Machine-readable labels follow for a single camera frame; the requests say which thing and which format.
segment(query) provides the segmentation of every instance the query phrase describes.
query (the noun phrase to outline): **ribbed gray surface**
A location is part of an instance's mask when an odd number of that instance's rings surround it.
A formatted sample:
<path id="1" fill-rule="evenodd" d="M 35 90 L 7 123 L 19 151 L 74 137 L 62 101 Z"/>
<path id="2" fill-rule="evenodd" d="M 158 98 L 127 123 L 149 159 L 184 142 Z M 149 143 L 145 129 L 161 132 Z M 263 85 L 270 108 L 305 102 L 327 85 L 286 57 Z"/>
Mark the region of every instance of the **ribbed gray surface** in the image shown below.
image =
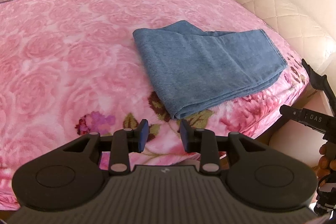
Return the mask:
<path id="1" fill-rule="evenodd" d="M 219 178 L 200 175 L 193 166 L 137 166 L 128 176 L 110 179 L 81 207 L 54 213 L 22 207 L 7 223 L 303 224 L 315 217 L 309 208 L 289 213 L 249 208 L 232 198 Z"/>

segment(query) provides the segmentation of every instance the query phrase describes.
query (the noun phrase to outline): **pink bedspread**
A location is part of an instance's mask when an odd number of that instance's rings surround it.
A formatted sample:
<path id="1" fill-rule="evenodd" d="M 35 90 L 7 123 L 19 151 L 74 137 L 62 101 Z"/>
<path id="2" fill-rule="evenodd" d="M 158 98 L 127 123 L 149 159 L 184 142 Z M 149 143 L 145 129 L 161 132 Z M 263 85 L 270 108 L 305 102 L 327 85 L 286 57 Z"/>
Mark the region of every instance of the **pink bedspread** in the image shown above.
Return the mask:
<path id="1" fill-rule="evenodd" d="M 0 4 L 0 210 L 17 209 L 15 170 L 87 131 L 110 134 L 143 119 L 151 135 L 131 164 L 171 165 L 189 157 L 146 76 L 132 38 L 137 28 L 188 20 L 208 30 L 262 28 L 288 61 L 258 94 L 192 117 L 218 135 L 259 136 L 308 83 L 300 57 L 234 0 L 13 0 Z M 106 167 L 107 156 L 102 167 Z"/>

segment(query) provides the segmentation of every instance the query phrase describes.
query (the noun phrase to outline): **beige quilted padding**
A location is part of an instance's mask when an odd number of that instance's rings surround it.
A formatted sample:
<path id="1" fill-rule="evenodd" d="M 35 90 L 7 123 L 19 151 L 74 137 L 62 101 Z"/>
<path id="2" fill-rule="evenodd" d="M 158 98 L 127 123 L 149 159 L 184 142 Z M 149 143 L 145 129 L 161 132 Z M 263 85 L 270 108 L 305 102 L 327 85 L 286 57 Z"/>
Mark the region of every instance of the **beige quilted padding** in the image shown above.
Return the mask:
<path id="1" fill-rule="evenodd" d="M 288 0 L 236 0 L 278 32 L 312 68 L 322 73 L 336 42 L 312 18 Z"/>

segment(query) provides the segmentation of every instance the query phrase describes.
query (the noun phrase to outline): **blue cloth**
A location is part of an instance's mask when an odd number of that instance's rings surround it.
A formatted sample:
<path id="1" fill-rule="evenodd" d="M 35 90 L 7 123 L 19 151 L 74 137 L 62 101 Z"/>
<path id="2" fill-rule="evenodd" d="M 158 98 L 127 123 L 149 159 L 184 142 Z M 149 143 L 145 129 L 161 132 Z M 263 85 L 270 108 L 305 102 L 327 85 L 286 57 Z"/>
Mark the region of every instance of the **blue cloth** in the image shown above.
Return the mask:
<path id="1" fill-rule="evenodd" d="M 264 90 L 287 66 L 263 30 L 204 32 L 183 20 L 133 37 L 155 92 L 176 119 Z"/>

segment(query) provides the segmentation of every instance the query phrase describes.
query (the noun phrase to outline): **pink floral blanket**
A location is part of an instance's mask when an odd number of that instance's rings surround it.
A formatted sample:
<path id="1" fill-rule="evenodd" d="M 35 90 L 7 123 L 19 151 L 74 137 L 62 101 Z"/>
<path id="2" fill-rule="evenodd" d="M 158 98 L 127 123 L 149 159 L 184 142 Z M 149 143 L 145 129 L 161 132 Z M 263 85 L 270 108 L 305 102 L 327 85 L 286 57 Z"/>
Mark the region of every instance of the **pink floral blanket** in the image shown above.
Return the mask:
<path id="1" fill-rule="evenodd" d="M 151 134 L 131 164 L 171 165 L 187 155 L 149 83 L 132 38 L 138 28 L 187 20 L 207 30 L 262 28 L 288 61 L 270 88 L 188 117 L 217 135 L 257 137 L 308 83 L 286 41 L 234 0 L 12 0 L 0 4 L 0 210 L 15 210 L 15 170 L 89 131 L 112 134 L 143 118 Z M 101 163 L 106 168 L 107 156 Z"/>

